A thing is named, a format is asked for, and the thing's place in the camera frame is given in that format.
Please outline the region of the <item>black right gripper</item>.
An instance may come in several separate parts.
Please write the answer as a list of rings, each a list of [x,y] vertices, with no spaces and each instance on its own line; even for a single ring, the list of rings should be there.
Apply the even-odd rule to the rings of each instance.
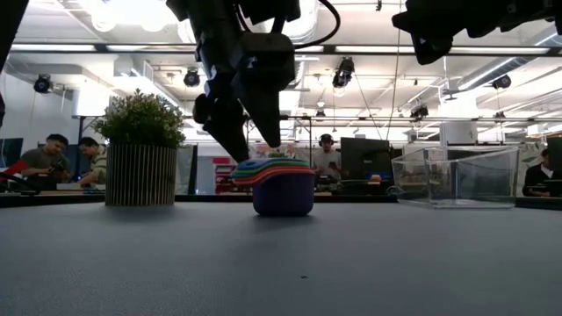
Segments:
[[[406,9],[395,14],[392,23],[401,31],[415,34],[411,38],[416,60],[428,65],[450,51],[453,38],[448,37],[473,27],[466,5],[464,0],[407,1]]]

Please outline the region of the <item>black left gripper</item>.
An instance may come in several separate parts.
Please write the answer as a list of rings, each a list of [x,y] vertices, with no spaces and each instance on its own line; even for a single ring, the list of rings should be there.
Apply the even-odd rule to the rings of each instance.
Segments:
[[[281,145],[279,124],[279,92],[257,86],[235,88],[237,75],[232,61],[242,29],[237,21],[193,21],[197,40],[196,58],[203,64],[205,94],[200,94],[193,107],[193,119],[203,126],[236,162],[249,158],[243,133],[247,116],[270,147]]]

